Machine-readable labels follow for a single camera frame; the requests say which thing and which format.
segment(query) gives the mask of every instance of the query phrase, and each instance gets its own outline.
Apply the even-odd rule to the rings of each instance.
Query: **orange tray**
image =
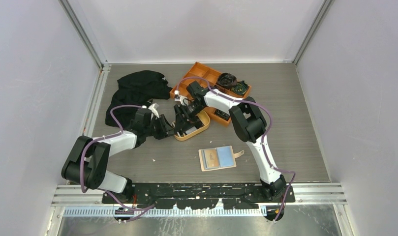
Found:
[[[248,85],[248,90],[246,91],[246,93],[243,96],[240,96],[234,92],[232,92],[231,90],[225,89],[220,87],[219,85],[216,84],[217,82],[217,78],[219,77],[219,75],[221,75],[222,72],[219,72],[213,68],[210,68],[202,63],[196,62],[191,68],[190,70],[183,76],[183,78],[186,77],[190,77],[190,76],[198,76],[198,77],[202,77],[204,79],[206,79],[207,81],[209,81],[209,84],[211,86],[216,86],[217,89],[219,89],[221,92],[230,95],[232,97],[237,97],[237,98],[246,98],[249,95],[249,92],[251,91],[251,86]],[[200,86],[206,88],[208,86],[208,84],[201,80],[201,79],[187,79],[183,82],[180,83],[179,86],[179,91],[180,91],[180,95],[187,97],[188,99],[192,99],[192,97],[190,96],[190,94],[187,91],[187,86],[193,82],[193,81],[197,81]],[[174,91],[176,90],[177,86],[174,86],[174,88],[170,91],[170,96],[172,98],[174,98],[175,94]],[[217,121],[220,124],[223,124],[224,126],[228,126],[231,123],[231,118],[229,118],[229,120],[224,120],[222,118],[220,118],[219,116],[215,115],[215,111],[216,108],[213,107],[205,107],[204,111],[209,115],[209,117],[215,121]]]
[[[186,141],[187,139],[200,134],[201,132],[207,130],[209,128],[209,124],[211,123],[211,119],[209,118],[208,114],[205,111],[199,112],[197,114],[197,117],[200,119],[200,121],[203,123],[203,126],[196,129],[195,131],[191,132],[190,134],[184,135],[184,136],[179,136],[178,134],[174,134],[174,137],[178,141]]]

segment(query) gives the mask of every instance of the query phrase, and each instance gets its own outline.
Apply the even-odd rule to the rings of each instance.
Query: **white wall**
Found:
[[[57,0],[0,1],[0,235],[42,235],[98,68]]]
[[[398,1],[335,1],[298,72],[360,235],[398,235]]]
[[[322,2],[71,0],[111,63],[292,61]]]

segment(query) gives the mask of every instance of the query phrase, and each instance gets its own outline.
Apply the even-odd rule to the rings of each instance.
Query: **metal floor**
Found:
[[[276,222],[263,216],[143,217],[118,225],[112,217],[65,217],[59,236],[340,236],[329,205],[287,206]]]
[[[295,66],[291,63],[207,64],[221,72],[234,74],[252,86],[250,96],[268,108],[273,127],[268,133],[269,146],[276,164],[297,172],[296,182],[329,181]],[[117,132],[105,125],[105,112],[118,89],[117,79],[140,71],[161,72],[173,87],[192,64],[123,64],[112,65],[97,115],[94,137]],[[174,120],[169,100],[154,100],[169,122]],[[237,167],[202,172],[198,150],[233,146],[234,152],[245,150]],[[235,135],[232,125],[224,127],[214,121],[208,130],[184,142],[174,137],[155,140],[153,137],[139,148],[109,158],[108,170],[134,182],[255,182],[259,172],[245,143]]]

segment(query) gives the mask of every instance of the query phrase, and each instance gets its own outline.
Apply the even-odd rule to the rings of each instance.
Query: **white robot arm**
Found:
[[[260,171],[261,183],[267,190],[267,197],[279,198],[287,183],[281,172],[276,170],[277,166],[268,147],[267,139],[262,142],[267,123],[259,108],[250,105],[250,103],[255,103],[255,100],[252,97],[246,99],[232,97],[218,89],[209,91],[208,88],[201,87],[197,82],[188,85],[187,91],[194,100],[188,105],[175,106],[176,125],[174,131],[183,133],[190,129],[192,125],[195,125],[194,117],[207,106],[229,114],[235,133],[248,145],[255,158]]]
[[[130,131],[122,131],[122,134],[117,137],[95,142],[85,155],[86,158],[91,158],[89,161],[84,161],[84,185],[90,189],[103,189],[122,193],[130,198],[133,194],[132,181],[106,170],[109,156],[124,150],[137,148],[148,136],[162,139],[176,132],[185,132],[197,124],[195,123],[197,122],[196,115],[209,106],[229,113],[235,133],[248,145],[255,158],[266,197],[270,199],[280,198],[287,183],[284,176],[276,170],[276,164],[267,141],[262,142],[262,135],[266,130],[267,123],[258,107],[241,102],[255,102],[253,98],[238,99],[217,89],[212,92],[207,88],[201,87],[197,82],[188,85],[187,90],[194,98],[194,101],[187,106],[174,106],[176,112],[174,127],[170,126],[164,115],[158,117],[154,109],[142,108],[136,112],[129,128]],[[81,136],[77,139],[61,172],[64,179],[76,183],[80,182],[82,151],[94,139],[86,136]]]
[[[163,139],[174,134],[173,128],[164,115],[158,115],[156,104],[149,108],[140,108],[129,127],[130,131],[121,131],[120,135],[106,139],[80,136],[62,168],[61,176],[69,181],[80,183],[80,165],[84,148],[94,142],[85,153],[83,162],[84,186],[90,189],[109,190],[122,193],[129,199],[133,195],[132,181],[106,170],[109,156],[124,150],[134,149],[145,142],[146,137]]]

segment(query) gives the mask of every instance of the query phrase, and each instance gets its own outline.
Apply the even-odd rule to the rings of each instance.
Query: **metal base plate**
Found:
[[[147,207],[155,204],[157,209],[212,209],[223,202],[224,209],[257,209],[257,203],[279,203],[280,199],[270,199],[263,194],[259,183],[135,183],[136,200],[123,197],[124,204],[137,204]],[[294,191],[290,188],[286,202],[294,203]],[[103,204],[115,204],[109,196],[104,195]]]

